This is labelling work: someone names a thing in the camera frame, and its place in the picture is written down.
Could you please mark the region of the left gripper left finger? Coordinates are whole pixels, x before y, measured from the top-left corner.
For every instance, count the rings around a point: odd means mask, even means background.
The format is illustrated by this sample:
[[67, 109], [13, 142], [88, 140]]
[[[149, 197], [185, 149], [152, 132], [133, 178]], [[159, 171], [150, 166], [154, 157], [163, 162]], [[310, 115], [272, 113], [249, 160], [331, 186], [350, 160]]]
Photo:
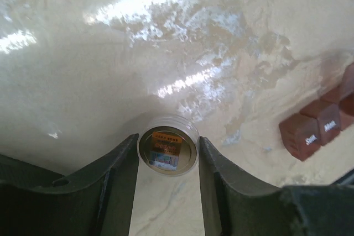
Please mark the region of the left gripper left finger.
[[130, 135], [67, 176], [1, 156], [1, 234], [128, 235], [137, 140]]

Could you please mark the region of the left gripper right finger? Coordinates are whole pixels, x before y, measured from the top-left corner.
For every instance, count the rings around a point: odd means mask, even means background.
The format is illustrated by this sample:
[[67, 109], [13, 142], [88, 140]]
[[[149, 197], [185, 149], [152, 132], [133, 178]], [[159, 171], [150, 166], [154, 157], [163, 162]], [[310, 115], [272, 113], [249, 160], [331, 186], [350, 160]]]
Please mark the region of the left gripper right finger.
[[201, 137], [206, 235], [352, 235], [353, 186], [276, 187], [244, 171]]

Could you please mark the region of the clear gold bottle lid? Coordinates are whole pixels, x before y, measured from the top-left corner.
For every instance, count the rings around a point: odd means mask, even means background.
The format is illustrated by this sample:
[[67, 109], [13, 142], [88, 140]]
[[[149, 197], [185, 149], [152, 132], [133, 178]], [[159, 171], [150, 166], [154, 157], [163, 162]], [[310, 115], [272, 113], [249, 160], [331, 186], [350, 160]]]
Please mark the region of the clear gold bottle lid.
[[137, 141], [137, 153], [153, 171], [181, 176], [191, 171], [199, 159], [200, 134], [186, 118], [165, 114], [151, 118]]

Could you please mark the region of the red weekly pill organizer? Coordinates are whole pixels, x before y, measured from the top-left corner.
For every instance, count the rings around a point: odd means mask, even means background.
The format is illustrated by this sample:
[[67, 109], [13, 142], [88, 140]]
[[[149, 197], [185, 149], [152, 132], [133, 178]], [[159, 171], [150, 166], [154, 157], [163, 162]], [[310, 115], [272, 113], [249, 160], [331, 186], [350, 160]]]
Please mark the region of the red weekly pill organizer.
[[353, 64], [340, 84], [279, 123], [282, 142], [296, 159], [305, 161], [353, 125]]

